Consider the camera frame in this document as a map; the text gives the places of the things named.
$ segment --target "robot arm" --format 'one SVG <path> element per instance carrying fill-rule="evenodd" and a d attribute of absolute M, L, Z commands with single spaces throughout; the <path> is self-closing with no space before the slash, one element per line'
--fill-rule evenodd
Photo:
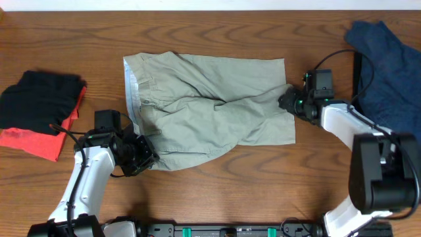
<path fill-rule="evenodd" d="M 303 80 L 303 91 L 289 89 L 279 98 L 280 107 L 331 132 L 353 152 L 349 196 L 324 215 L 326 236 L 353 236 L 373 220 L 411 207 L 415 197 L 414 174 L 403 154 L 374 128 L 372 121 L 355 110 L 350 113 L 353 106 L 348 108 L 346 102 L 334 100 L 330 70 L 308 71 Z M 392 134 L 390 129 L 380 128 Z M 415 138 L 409 134 L 395 136 L 418 169 Z"/>

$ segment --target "folded black garment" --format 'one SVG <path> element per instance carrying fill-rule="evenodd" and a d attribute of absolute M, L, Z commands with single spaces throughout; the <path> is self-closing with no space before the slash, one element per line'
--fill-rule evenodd
<path fill-rule="evenodd" d="M 49 125 L 70 116 L 84 86 L 77 75 L 26 71 L 0 96 L 0 128 L 57 135 Z"/>

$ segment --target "wood grain surface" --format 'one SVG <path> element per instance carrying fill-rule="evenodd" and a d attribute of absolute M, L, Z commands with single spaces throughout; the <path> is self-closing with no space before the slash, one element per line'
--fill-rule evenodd
<path fill-rule="evenodd" d="M 126 113 L 122 58 L 135 53 L 190 53 L 248 59 L 285 58 L 287 81 L 327 54 L 350 48 L 354 20 L 383 20 L 421 49 L 415 11 L 66 12 L 6 13 L 0 22 L 0 92 L 25 70 L 82 75 L 88 83 L 73 130 L 93 128 L 93 113 Z M 338 97 L 351 96 L 352 54 L 330 59 Z M 347 196 L 351 152 L 333 135 L 300 120 L 297 143 L 237 146 L 198 167 L 110 179 L 100 221 L 135 215 L 145 222 L 280 223 L 315 220 Z M 56 208 L 74 165 L 67 139 L 57 163 L 0 147 L 0 235 L 25 236 Z M 395 236 L 421 234 L 421 211 L 393 223 Z"/>

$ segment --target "green connector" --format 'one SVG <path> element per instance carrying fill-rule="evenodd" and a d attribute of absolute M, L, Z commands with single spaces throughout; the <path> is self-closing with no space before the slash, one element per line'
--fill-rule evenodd
<path fill-rule="evenodd" d="M 276 237 L 276 229 L 268 228 L 268 237 Z"/>
<path fill-rule="evenodd" d="M 183 237 L 191 237 L 191 229 L 183 228 Z"/>

